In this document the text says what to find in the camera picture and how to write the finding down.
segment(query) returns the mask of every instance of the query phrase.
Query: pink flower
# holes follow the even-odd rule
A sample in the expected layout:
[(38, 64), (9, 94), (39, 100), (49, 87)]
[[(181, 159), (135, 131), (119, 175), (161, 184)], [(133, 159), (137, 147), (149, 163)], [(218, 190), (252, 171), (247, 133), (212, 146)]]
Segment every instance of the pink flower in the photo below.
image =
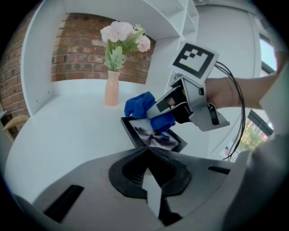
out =
[(111, 26), (104, 27), (100, 30), (101, 38), (104, 42), (107, 42), (111, 37)]
[(135, 43), (137, 44), (137, 48), (140, 52), (145, 52), (150, 49), (150, 40), (144, 35), (141, 35), (139, 38), (137, 38)]
[(132, 25), (129, 23), (115, 21), (110, 26), (101, 29), (100, 33), (104, 42), (107, 42), (108, 39), (112, 42), (117, 42), (118, 40), (126, 40), (133, 30)]

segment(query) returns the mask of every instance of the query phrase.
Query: photograph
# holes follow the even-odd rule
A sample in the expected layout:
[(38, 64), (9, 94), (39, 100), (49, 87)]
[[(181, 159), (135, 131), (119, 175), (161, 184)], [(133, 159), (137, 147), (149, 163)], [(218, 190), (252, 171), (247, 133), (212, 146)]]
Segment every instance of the photograph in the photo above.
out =
[(147, 118), (130, 120), (129, 123), (147, 147), (172, 150), (179, 144), (168, 132), (160, 134), (158, 131), (153, 130), (150, 120)]

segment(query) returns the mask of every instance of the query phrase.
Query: human hand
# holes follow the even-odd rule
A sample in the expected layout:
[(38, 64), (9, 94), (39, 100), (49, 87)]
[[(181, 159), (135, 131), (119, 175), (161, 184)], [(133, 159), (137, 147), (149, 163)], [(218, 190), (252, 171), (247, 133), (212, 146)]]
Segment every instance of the human hand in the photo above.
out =
[[(232, 87), (229, 78), (206, 79), (205, 91), (207, 102), (213, 103), (216, 108), (231, 107), (238, 105), (238, 97), (236, 97), (236, 89)], [(175, 105), (173, 98), (168, 99), (170, 106)]]

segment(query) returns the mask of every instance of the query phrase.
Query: window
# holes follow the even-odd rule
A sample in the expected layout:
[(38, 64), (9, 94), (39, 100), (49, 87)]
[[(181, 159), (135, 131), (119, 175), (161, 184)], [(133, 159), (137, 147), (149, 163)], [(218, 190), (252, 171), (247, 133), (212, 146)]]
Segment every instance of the window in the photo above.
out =
[[(270, 44), (269, 40), (262, 37), (260, 39), (261, 46), (261, 60), (262, 69), (260, 72), (260, 78), (274, 73), (277, 69), (274, 48)], [(273, 125), (270, 122), (267, 114), (264, 110), (251, 109), (248, 117), (246, 118), (245, 130), (241, 142), (231, 158), (231, 161), (235, 161), (240, 152), (245, 150), (253, 150), (260, 143), (268, 140), (269, 136), (273, 134)], [(227, 157), (229, 150), (233, 145), (233, 141), (226, 147), (225, 151), (221, 152), (221, 156)]]
[(277, 70), (277, 63), (274, 54), (274, 48), (272, 45), (265, 41), (264, 39), (260, 39), (260, 46), (261, 46), (261, 60), (262, 63), (273, 69), (273, 71)]

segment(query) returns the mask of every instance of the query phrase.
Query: black sticker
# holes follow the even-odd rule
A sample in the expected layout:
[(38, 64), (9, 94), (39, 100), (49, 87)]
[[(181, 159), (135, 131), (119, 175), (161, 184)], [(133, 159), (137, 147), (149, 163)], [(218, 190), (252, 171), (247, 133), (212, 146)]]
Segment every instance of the black sticker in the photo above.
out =
[(201, 79), (213, 57), (213, 53), (186, 43), (173, 65)]

